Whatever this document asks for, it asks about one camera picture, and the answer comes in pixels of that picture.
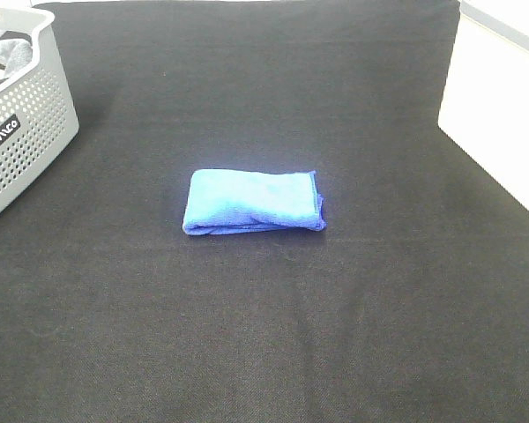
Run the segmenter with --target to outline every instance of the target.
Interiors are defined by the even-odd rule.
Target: dark gray cloth
[[[47,8],[81,131],[0,215],[0,422],[529,421],[529,214],[436,126],[456,0]],[[330,225],[190,238],[205,167],[314,168]]]

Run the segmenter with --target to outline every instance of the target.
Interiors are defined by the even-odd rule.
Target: basket logo
[[[10,116],[6,122],[0,125],[0,145],[19,129],[21,123],[16,115]]]

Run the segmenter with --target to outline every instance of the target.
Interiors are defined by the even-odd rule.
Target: blue microfiber towel
[[[324,199],[316,172],[260,174],[202,169],[192,175],[183,229],[188,235],[306,227],[321,231]]]

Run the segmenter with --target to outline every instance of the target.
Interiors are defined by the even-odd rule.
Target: black fabric surface
[[[456,0],[57,4],[81,130],[0,215],[0,422],[529,422],[529,213],[436,126]],[[191,173],[329,226],[189,238]]]

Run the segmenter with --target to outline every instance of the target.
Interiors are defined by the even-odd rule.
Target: perforated basket
[[[49,11],[0,7],[0,30],[30,35],[33,47],[32,62],[0,85],[0,211],[78,131],[54,19]]]

